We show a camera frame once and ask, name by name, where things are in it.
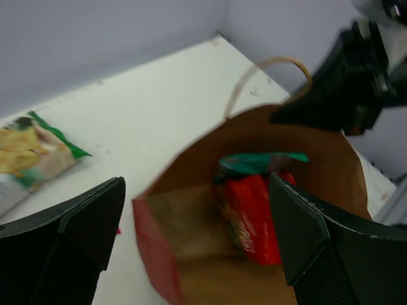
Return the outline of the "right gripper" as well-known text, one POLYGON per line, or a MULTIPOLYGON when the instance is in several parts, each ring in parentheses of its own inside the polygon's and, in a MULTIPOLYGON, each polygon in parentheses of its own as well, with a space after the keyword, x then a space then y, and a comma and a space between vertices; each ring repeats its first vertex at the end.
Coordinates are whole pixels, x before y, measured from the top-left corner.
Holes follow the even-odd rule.
POLYGON ((343 31, 310 91, 271 113, 275 125, 362 135, 381 111, 406 107, 406 1, 353 1, 364 16, 343 31))

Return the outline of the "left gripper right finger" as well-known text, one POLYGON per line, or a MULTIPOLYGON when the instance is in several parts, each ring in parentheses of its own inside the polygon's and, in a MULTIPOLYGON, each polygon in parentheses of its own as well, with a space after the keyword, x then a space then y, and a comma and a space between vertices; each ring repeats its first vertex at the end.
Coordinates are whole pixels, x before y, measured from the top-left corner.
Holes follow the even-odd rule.
POLYGON ((363 219, 270 176, 286 282, 298 304, 406 304, 406 229, 363 219))

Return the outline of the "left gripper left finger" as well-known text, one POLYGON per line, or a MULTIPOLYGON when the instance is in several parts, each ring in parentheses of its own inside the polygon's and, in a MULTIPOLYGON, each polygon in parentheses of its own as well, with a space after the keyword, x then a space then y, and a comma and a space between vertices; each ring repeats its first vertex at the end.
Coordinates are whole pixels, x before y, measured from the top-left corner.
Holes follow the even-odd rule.
POLYGON ((114 177, 1 225, 1 304, 91 304, 107 269, 125 202, 114 177))

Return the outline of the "green Chuby cassava chips bag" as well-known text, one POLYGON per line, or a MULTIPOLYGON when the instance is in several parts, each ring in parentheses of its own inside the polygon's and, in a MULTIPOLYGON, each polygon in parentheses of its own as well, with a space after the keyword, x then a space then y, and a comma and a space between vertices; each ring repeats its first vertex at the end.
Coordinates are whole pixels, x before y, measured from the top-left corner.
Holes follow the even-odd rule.
POLYGON ((1 126, 1 216, 88 157, 36 112, 1 126))

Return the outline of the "teal snack packet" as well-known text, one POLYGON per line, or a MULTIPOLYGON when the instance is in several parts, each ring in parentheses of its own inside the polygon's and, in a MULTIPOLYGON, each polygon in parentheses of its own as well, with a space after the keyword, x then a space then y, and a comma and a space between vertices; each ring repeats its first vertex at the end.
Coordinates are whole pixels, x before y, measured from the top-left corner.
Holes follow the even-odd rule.
POLYGON ((240 153, 218 160, 213 182, 223 184, 229 179, 242 179, 248 175, 266 175, 271 172, 287 172, 296 162, 308 163, 302 152, 240 153))

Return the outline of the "red brown paper bag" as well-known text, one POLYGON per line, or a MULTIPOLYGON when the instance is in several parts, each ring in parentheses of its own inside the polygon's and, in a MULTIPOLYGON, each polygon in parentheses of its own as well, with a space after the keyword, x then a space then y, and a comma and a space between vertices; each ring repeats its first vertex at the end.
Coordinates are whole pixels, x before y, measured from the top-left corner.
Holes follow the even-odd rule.
POLYGON ((243 73, 223 122, 185 149, 132 202, 137 246, 153 288, 170 304, 295 304, 280 266, 262 267, 234 249, 212 178, 219 158, 236 153, 301 152, 310 162, 294 166, 299 185, 312 195, 365 219, 366 180, 360 157, 340 133, 271 125, 274 105, 233 116, 243 87, 272 57, 243 73))

